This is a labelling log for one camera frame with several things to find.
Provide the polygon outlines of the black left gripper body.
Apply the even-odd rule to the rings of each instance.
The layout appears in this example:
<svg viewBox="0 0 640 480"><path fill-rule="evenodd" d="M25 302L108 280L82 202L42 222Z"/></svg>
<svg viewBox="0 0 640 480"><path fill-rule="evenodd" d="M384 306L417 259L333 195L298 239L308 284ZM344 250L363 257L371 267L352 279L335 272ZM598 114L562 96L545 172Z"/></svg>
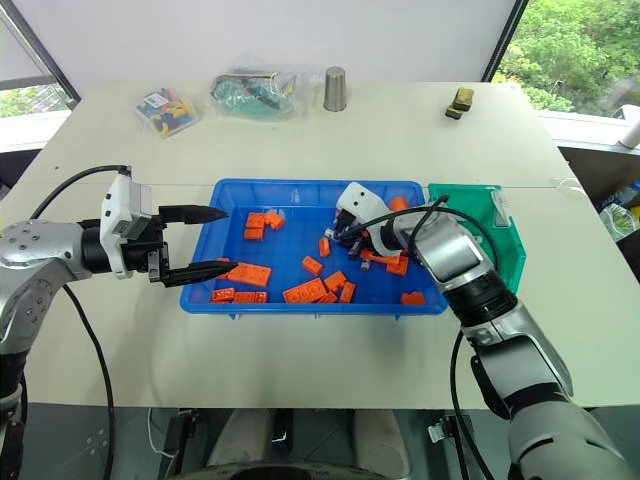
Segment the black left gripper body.
<svg viewBox="0 0 640 480"><path fill-rule="evenodd" d="M164 286L168 286L169 280L169 254L163 231L169 223L170 211L169 206L160 206L157 214L134 219L121 246L128 270L147 273L151 282Z"/></svg>

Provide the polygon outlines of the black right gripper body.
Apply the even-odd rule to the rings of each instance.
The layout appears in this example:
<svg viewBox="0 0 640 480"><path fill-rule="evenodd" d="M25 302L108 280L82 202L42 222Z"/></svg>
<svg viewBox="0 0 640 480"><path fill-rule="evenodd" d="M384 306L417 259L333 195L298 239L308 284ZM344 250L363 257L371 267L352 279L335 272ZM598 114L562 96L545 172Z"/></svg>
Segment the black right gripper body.
<svg viewBox="0 0 640 480"><path fill-rule="evenodd" d="M380 220L380 218L380 212L364 217L357 217L355 213L345 209L344 220L346 221L346 227L344 229L344 246L351 248L358 242L361 242L365 248L380 248L380 225L374 223L374 220Z"/></svg>

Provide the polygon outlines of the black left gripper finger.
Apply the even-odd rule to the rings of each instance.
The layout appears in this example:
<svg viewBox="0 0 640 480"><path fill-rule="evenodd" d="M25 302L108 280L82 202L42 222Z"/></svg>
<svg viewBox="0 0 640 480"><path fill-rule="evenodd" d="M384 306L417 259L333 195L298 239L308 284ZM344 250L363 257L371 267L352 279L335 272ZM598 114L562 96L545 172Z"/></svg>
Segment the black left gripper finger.
<svg viewBox="0 0 640 480"><path fill-rule="evenodd" d="M210 206L170 205L159 207L159 217L165 224L183 223L186 225L197 225L227 218L228 213Z"/></svg>
<svg viewBox="0 0 640 480"><path fill-rule="evenodd" d="M230 273L237 266L236 262L219 260L191 263L184 268L162 271L162 283L167 288L202 283Z"/></svg>

